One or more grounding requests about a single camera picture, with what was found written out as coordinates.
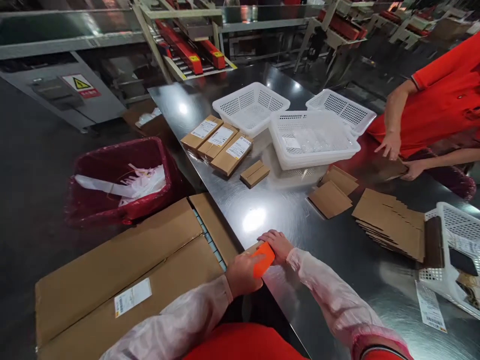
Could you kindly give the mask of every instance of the yellow warning sign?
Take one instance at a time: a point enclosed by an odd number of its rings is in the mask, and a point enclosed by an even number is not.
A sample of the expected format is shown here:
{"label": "yellow warning sign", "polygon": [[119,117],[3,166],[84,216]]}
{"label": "yellow warning sign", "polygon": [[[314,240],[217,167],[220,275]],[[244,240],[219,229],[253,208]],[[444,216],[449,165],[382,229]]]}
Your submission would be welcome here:
{"label": "yellow warning sign", "polygon": [[73,78],[73,83],[75,84],[75,87],[77,88],[77,90],[91,88],[91,86],[89,84],[78,80],[76,77]]}

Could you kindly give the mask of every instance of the red polo shirt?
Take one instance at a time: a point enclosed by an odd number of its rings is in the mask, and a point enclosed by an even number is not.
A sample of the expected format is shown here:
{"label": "red polo shirt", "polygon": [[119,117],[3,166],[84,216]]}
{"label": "red polo shirt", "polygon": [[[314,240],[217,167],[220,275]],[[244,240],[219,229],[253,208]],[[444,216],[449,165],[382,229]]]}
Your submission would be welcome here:
{"label": "red polo shirt", "polygon": [[[480,127],[480,32],[411,79],[418,92],[408,97],[401,116],[400,156],[408,158],[439,140]],[[384,115],[367,131],[382,142]]]}

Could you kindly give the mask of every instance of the person's right hand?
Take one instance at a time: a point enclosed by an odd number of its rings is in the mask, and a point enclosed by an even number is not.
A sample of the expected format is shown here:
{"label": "person's right hand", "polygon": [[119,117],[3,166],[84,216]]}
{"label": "person's right hand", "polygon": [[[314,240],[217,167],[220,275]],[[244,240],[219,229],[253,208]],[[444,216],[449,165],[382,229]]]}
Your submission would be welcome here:
{"label": "person's right hand", "polygon": [[278,232],[277,230],[264,232],[258,240],[268,243],[275,253],[273,265],[283,264],[287,260],[290,251],[294,248],[290,241],[285,237],[284,233]]}
{"label": "person's right hand", "polygon": [[383,157],[385,158],[389,152],[389,159],[394,161],[397,160],[400,154],[400,145],[402,140],[400,139],[399,132],[387,132],[380,146],[375,149],[375,153],[378,153],[381,149],[385,148],[383,152]]}

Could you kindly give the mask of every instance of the factory floor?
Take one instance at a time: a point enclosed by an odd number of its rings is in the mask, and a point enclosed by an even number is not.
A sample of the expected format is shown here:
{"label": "factory floor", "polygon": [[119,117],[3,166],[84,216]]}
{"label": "factory floor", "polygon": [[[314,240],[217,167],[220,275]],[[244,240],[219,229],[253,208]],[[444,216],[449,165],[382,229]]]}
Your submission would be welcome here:
{"label": "factory floor", "polygon": [[[323,66],[319,63],[295,75],[291,70],[285,72],[316,94],[324,80]],[[373,76],[368,70],[355,73],[363,77],[357,82],[384,97],[397,81]],[[361,89],[354,92],[363,96]],[[379,109],[385,105],[379,100],[371,103]],[[88,151],[136,136],[122,120],[97,126],[97,136],[81,134],[1,79],[0,108],[5,170],[0,177],[0,358],[33,360],[35,283],[122,231],[116,226],[78,230],[66,225],[64,206],[74,161]],[[472,204],[478,207],[480,196]]]}

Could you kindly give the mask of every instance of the white plastic waste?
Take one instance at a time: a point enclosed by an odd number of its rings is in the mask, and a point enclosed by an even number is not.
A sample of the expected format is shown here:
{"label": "white plastic waste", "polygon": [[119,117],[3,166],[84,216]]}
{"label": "white plastic waste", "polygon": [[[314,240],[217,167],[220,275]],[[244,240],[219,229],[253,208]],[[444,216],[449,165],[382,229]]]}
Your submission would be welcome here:
{"label": "white plastic waste", "polygon": [[149,169],[136,168],[132,164],[128,166],[135,171],[136,176],[130,175],[120,180],[124,185],[83,175],[75,175],[75,180],[85,189],[100,190],[107,194],[121,196],[119,207],[157,193],[166,185],[163,165]]}

